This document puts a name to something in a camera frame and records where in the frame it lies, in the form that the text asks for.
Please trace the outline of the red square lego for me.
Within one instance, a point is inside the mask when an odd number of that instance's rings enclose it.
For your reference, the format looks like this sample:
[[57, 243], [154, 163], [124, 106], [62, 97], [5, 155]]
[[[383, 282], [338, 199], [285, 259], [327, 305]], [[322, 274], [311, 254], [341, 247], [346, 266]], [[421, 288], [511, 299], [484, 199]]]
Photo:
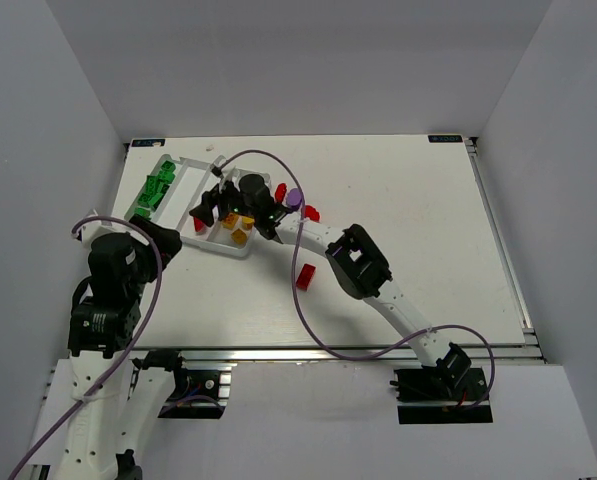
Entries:
[[204, 223], [201, 220], [195, 218], [194, 219], [194, 228], [195, 228], [196, 232], [201, 232], [201, 231], [204, 230], [205, 225], [204, 225]]

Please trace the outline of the green rectangular lego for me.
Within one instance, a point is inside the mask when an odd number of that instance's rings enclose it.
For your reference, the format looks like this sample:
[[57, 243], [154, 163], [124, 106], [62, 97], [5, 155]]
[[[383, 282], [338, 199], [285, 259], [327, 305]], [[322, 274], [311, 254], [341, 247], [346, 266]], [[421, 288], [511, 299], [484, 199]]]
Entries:
[[157, 209], [164, 195], [162, 193], [155, 193], [148, 200], [148, 205], [152, 209]]

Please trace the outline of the small green number lego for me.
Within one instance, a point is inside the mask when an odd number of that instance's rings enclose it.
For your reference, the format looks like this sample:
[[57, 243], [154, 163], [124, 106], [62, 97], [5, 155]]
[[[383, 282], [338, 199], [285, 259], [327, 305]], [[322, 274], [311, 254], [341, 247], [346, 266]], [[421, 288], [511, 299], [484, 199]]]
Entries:
[[166, 184], [171, 184], [173, 182], [173, 180], [175, 179], [175, 174], [173, 172], [160, 171], [158, 178], [161, 182], [164, 182]]

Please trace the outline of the green lego pair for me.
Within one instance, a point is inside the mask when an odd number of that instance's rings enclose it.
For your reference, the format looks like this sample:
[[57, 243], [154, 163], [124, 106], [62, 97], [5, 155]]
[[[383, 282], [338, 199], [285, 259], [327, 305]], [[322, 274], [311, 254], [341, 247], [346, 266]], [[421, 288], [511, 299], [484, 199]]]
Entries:
[[144, 208], [149, 207], [150, 200], [158, 191], [158, 184], [159, 181], [157, 176], [148, 175], [146, 177], [145, 184], [137, 199], [137, 203], [139, 206], [142, 206]]

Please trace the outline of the yellow oval lego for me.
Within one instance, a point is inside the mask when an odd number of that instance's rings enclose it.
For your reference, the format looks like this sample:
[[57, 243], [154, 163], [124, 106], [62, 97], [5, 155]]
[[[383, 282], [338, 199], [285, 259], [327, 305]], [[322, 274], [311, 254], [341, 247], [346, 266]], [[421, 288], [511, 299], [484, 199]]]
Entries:
[[243, 217], [241, 220], [242, 228], [245, 231], [249, 231], [254, 227], [255, 220], [251, 217]]

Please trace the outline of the green long lego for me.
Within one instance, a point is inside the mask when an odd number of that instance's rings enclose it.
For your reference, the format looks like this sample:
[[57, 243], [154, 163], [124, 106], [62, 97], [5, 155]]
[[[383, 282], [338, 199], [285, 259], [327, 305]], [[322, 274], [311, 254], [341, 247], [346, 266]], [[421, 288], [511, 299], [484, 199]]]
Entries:
[[176, 169], [176, 165], [171, 160], [166, 160], [161, 165], [161, 170], [165, 172], [173, 172]]

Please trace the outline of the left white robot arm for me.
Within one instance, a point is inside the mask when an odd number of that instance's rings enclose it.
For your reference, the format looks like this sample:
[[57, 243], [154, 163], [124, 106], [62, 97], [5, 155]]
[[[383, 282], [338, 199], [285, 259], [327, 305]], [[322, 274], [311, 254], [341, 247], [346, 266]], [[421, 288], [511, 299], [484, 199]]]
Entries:
[[175, 350], [130, 360], [151, 316], [140, 312], [146, 285], [162, 286], [182, 242], [174, 229], [139, 215], [111, 229], [76, 231], [88, 246], [89, 275], [74, 293], [68, 336], [74, 401], [57, 479], [140, 479], [140, 466], [181, 358]]

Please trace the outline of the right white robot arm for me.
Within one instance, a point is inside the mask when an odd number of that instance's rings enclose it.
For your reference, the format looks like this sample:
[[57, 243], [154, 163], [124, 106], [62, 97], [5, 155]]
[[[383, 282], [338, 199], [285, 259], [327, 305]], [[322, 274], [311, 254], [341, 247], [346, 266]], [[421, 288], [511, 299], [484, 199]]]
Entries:
[[458, 390], [471, 367], [470, 358], [405, 298], [388, 260], [362, 226], [340, 229], [309, 219], [301, 188], [279, 199], [259, 174], [219, 181], [189, 211], [207, 226], [230, 214], [253, 219], [254, 228], [267, 240], [304, 247], [325, 258], [342, 290], [375, 309], [402, 335], [440, 392]]

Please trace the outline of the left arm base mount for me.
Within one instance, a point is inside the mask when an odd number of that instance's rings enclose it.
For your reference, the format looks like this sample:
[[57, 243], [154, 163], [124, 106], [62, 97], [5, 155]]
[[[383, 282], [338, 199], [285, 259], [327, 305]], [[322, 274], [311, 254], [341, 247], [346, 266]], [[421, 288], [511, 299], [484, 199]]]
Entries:
[[160, 418], [217, 420], [222, 417], [226, 404], [220, 395], [220, 370], [188, 367], [182, 353], [174, 349], [150, 350], [131, 363], [133, 387], [139, 384], [140, 374], [148, 369], [161, 368], [173, 375], [174, 388], [160, 410]]

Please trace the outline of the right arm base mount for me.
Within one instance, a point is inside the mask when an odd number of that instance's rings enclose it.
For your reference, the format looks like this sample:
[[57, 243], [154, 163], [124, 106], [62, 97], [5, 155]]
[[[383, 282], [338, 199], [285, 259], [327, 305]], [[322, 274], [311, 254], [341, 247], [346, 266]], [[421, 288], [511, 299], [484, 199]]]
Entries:
[[488, 384], [482, 368], [470, 368], [451, 390], [423, 369], [398, 369], [389, 382], [400, 425], [491, 424]]

